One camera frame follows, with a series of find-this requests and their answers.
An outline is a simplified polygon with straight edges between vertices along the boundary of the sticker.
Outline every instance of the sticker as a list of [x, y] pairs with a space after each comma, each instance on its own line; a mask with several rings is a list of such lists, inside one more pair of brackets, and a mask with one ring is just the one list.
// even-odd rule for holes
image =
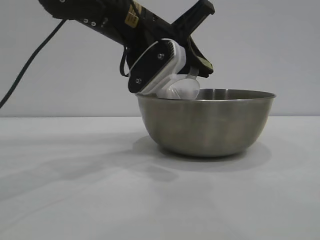
[[207, 68], [212, 69], [212, 70], [214, 69], [214, 67], [212, 66], [212, 64], [208, 60], [206, 60], [202, 57], [199, 57], [199, 56], [197, 56], [197, 57], [202, 62], [202, 64], [205, 65]]
[[[141, 14], [142, 13], [142, 6], [135, 1], [134, 1], [134, 5], [135, 5], [136, 9], [138, 10], [139, 14]], [[137, 14], [131, 4], [130, 4], [129, 13], [126, 16], [124, 22], [125, 22], [125, 24], [129, 25], [133, 29], [135, 29], [138, 25], [139, 17], [137, 16]]]

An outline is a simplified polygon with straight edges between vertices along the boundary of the white table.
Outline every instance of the white table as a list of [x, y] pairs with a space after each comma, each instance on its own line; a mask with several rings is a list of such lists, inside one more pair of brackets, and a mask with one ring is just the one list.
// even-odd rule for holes
[[0, 118], [0, 239], [319, 240], [320, 117], [270, 117], [216, 162], [139, 117]]

